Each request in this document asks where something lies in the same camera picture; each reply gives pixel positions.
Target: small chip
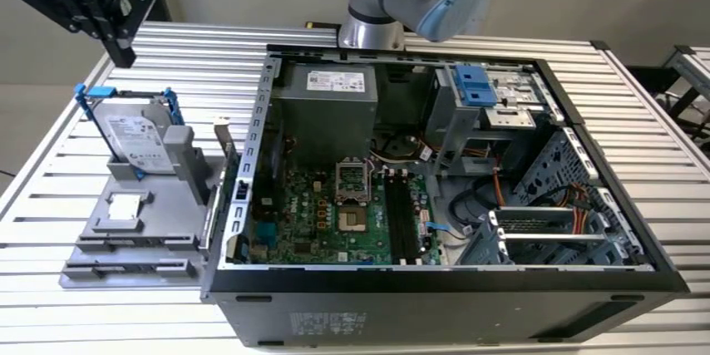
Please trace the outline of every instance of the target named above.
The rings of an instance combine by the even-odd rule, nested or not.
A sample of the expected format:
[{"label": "small chip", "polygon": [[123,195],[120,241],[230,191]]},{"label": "small chip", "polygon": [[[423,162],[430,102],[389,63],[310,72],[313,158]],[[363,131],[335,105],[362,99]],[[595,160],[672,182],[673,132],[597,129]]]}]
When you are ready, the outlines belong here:
[{"label": "small chip", "polygon": [[310,254],[311,243],[294,243],[293,250],[297,254]]}]

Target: hard drive label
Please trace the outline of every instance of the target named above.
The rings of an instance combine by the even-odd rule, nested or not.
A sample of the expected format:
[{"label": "hard drive label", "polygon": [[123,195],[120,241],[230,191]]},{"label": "hard drive label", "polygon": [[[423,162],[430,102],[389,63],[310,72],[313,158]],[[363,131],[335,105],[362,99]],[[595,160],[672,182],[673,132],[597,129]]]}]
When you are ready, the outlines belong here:
[{"label": "hard drive label", "polygon": [[106,121],[128,163],[148,173],[174,173],[154,122],[142,116],[107,116]]}]

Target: black bracket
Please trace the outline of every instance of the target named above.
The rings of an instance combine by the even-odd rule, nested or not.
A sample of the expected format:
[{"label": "black bracket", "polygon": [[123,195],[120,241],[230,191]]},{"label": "black bracket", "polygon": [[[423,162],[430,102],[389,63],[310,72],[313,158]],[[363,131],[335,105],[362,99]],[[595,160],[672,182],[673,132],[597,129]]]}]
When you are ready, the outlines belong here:
[{"label": "black bracket", "polygon": [[134,65],[135,33],[155,0],[23,0],[67,31],[99,39],[118,67]]}]

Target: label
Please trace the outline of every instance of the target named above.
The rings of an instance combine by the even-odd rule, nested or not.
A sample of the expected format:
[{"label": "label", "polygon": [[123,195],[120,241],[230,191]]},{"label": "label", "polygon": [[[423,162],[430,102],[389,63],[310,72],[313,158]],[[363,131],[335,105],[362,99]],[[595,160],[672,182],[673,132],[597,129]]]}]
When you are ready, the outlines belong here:
[{"label": "label", "polygon": [[349,91],[365,93],[365,73],[362,72],[309,72],[309,91]]},{"label": "label", "polygon": [[426,145],[425,146],[425,149],[422,150],[422,152],[419,153],[419,158],[422,159],[422,161],[429,161],[430,158],[431,158],[431,153],[433,153],[433,150],[431,148]]},{"label": "label", "polygon": [[106,122],[128,163],[148,173],[172,174],[174,164],[154,122],[142,116],[108,116]]},{"label": "label", "polygon": [[295,336],[350,336],[363,333],[365,312],[294,312],[291,330]]}]

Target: barcode sticker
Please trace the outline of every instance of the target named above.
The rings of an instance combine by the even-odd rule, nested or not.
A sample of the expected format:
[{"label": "barcode sticker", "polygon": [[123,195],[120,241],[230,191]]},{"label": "barcode sticker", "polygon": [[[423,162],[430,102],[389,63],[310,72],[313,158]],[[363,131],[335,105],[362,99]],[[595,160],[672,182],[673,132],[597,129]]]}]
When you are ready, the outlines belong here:
[{"label": "barcode sticker", "polygon": [[431,153],[433,153],[433,150],[431,148],[426,145],[425,148],[422,149],[422,152],[419,153],[419,158],[422,159],[422,161],[429,161],[430,158],[431,158]]}]

